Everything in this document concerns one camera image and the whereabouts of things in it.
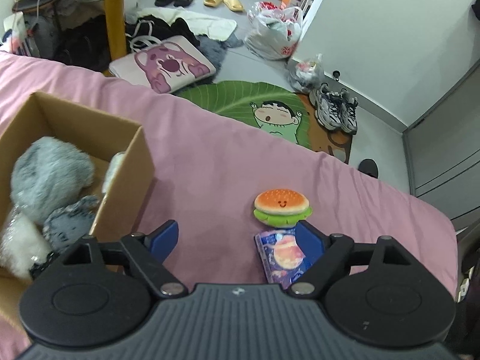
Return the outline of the green leaf cartoon rug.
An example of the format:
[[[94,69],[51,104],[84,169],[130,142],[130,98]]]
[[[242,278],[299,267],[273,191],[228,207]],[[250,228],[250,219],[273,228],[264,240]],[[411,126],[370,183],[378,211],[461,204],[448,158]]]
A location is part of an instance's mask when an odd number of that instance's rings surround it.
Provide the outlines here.
[[[216,115],[349,162],[352,136],[321,126],[306,94],[264,82],[225,80],[185,89],[178,96]]]

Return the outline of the yellow slipper near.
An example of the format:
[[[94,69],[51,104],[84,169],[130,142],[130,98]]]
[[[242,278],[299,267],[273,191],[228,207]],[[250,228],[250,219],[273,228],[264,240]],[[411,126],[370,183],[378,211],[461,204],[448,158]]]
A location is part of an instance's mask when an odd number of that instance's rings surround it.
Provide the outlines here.
[[[223,0],[223,3],[232,12],[236,12],[236,13],[244,12],[244,6],[239,0]]]

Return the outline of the white towel on floor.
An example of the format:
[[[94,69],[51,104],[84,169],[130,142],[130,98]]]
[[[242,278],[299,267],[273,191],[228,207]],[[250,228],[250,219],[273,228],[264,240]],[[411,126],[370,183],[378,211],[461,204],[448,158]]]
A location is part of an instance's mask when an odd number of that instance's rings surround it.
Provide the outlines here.
[[[182,18],[194,35],[205,35],[215,41],[227,41],[238,27],[234,19],[209,16],[183,8],[148,7],[132,10],[125,14],[126,21],[129,24],[133,24],[137,19],[146,18],[147,16],[154,16],[167,24],[172,24],[176,19]]]

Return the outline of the pink bear cushion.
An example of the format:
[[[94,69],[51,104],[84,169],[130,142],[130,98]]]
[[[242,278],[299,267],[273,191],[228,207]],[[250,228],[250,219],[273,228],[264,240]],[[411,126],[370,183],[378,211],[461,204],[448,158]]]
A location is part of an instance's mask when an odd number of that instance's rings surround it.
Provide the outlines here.
[[[216,74],[214,65],[185,37],[174,36],[118,58],[110,73],[157,94],[172,94]]]

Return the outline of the large white plastic bag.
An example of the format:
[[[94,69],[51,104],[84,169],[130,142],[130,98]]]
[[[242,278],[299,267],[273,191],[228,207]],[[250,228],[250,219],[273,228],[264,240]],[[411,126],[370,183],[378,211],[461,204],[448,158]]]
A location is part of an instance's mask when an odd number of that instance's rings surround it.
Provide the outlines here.
[[[247,17],[250,29],[243,42],[252,53],[268,60],[288,59],[293,54],[302,34],[300,7],[256,2]]]

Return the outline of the black round floor object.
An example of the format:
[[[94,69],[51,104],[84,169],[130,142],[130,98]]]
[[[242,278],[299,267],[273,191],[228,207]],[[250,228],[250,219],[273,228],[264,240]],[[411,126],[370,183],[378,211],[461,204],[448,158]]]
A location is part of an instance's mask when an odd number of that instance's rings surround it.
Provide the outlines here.
[[[377,163],[371,158],[362,160],[357,169],[359,172],[366,174],[367,176],[371,176],[374,179],[378,178],[379,170]]]

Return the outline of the right grey sneaker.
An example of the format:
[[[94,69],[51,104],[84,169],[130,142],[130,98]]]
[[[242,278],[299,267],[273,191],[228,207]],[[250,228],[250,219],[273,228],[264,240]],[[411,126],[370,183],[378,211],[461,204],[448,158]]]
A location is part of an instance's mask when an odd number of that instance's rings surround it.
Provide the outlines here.
[[[356,120],[356,108],[358,107],[357,97],[352,97],[345,89],[339,92],[339,116],[344,133],[356,135],[358,124]]]

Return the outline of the yellow frame table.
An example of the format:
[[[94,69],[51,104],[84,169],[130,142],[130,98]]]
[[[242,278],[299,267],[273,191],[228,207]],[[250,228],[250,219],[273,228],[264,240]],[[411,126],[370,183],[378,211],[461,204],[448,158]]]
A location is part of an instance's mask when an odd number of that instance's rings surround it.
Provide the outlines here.
[[[124,0],[104,0],[104,10],[111,59],[117,60],[127,54]]]

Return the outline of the left grey sneaker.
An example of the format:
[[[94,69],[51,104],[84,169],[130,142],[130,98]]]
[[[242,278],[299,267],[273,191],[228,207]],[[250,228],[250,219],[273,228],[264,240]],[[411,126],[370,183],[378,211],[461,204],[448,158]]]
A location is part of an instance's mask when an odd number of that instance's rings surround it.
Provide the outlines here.
[[[318,124],[329,131],[337,131],[342,127],[340,104],[338,97],[332,97],[332,94],[329,86],[322,83],[319,88],[310,92],[308,98]]]

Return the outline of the clear bag white stuffing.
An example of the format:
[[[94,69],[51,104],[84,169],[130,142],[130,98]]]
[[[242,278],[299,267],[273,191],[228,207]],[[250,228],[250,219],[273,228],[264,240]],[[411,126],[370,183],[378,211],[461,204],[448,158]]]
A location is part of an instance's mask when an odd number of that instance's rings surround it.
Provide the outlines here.
[[[21,281],[30,281],[30,270],[44,264],[51,251],[35,223],[15,206],[1,228],[1,267]]]

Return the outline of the black white tote bag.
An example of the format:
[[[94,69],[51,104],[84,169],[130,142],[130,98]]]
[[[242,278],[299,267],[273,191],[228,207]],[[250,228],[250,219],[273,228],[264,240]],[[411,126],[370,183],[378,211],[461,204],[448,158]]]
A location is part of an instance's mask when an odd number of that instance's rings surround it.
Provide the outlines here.
[[[200,41],[182,18],[176,18],[171,24],[152,15],[137,19],[134,24],[125,24],[126,48],[129,54],[160,44],[168,38],[182,36],[194,47]]]

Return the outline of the yellow slipper far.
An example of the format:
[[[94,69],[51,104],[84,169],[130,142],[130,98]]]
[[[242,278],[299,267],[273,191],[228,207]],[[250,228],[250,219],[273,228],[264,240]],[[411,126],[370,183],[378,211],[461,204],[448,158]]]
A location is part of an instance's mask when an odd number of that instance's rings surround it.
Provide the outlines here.
[[[223,0],[203,0],[204,6],[208,8],[217,8],[222,2]]]

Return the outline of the burger plush toy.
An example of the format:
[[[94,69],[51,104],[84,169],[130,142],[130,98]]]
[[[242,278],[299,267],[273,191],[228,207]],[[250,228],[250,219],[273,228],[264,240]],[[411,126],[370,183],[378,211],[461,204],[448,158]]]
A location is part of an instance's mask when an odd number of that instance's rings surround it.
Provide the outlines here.
[[[294,228],[312,214],[309,200],[292,189],[270,189],[254,200],[253,215],[270,228]]]

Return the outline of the small clear plastic bag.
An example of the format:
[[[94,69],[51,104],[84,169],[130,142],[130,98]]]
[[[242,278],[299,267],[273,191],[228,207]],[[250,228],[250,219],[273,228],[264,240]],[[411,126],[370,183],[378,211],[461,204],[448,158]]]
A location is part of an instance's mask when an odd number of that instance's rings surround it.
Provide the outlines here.
[[[299,62],[291,60],[287,65],[287,80],[297,92],[308,94],[318,89],[325,80],[322,54]]]

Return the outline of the pink bed sheet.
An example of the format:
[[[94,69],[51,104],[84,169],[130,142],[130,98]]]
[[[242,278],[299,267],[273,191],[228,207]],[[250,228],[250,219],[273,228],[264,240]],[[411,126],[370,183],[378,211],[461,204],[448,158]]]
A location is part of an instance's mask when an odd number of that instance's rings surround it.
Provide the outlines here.
[[[163,265],[188,289],[155,297],[127,273],[120,239],[89,234],[23,292],[17,359],[450,359],[457,247],[448,218],[323,152],[125,80],[1,54],[1,132],[35,93],[142,126],[154,175],[132,233],[179,227]],[[305,219],[354,241],[324,296],[269,283],[253,215],[270,189],[309,200]]]

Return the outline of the white soft pad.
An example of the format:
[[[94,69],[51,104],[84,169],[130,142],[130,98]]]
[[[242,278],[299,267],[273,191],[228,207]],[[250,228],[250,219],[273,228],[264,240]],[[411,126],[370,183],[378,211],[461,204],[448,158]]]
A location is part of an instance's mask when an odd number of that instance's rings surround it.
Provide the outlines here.
[[[103,195],[107,194],[108,190],[110,189],[112,181],[123,162],[124,156],[125,156],[125,152],[119,152],[112,157],[112,160],[109,163],[108,169],[106,170],[106,174],[103,180],[103,186],[102,186]]]

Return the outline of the grey sneaker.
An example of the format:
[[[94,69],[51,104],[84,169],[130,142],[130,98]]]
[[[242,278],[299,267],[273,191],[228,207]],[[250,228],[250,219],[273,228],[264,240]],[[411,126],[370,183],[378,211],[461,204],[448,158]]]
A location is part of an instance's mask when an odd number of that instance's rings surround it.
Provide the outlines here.
[[[332,97],[332,94],[329,86],[322,83],[319,88],[310,92],[308,98],[318,124],[329,131],[337,131],[342,127],[340,104],[338,97]]]
[[[357,97],[352,97],[345,89],[339,92],[339,116],[344,133],[356,135],[358,124],[356,120],[356,108],[358,107]]]

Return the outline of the blue planet print packet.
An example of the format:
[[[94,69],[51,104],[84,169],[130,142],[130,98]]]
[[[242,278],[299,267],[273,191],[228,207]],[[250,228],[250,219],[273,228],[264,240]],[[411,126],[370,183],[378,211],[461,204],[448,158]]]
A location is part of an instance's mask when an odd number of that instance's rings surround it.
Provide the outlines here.
[[[288,289],[312,266],[296,242],[294,228],[261,232],[254,239],[270,284]]]

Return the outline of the grey fluffy floor cloth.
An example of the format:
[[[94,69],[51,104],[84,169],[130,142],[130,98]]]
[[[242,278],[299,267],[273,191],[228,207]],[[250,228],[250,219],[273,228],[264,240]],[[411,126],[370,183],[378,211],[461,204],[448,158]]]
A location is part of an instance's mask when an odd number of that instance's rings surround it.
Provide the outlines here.
[[[200,80],[197,85],[210,84],[214,81],[216,75],[221,71],[222,63],[225,60],[227,51],[243,46],[243,40],[236,37],[233,33],[226,41],[217,41],[206,35],[197,36],[199,40],[198,50],[210,61],[216,69],[216,72],[205,79]]]

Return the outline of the grey fluffy plush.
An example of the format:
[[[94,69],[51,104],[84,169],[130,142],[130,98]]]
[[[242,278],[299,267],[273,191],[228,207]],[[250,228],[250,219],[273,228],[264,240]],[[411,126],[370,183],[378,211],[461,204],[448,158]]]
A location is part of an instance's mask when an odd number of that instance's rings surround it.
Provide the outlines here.
[[[34,141],[16,160],[10,178],[10,198],[32,222],[74,203],[92,185],[95,165],[89,155],[52,136]]]

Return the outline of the yellow slipper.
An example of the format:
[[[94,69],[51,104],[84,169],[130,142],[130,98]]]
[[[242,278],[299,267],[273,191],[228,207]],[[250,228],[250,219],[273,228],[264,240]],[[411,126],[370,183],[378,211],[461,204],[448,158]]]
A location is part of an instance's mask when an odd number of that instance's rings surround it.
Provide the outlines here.
[[[239,0],[223,0],[223,3],[232,12],[236,12],[236,13],[244,12],[244,6]]]
[[[223,0],[203,0],[204,6],[208,8],[217,8],[222,2]]]

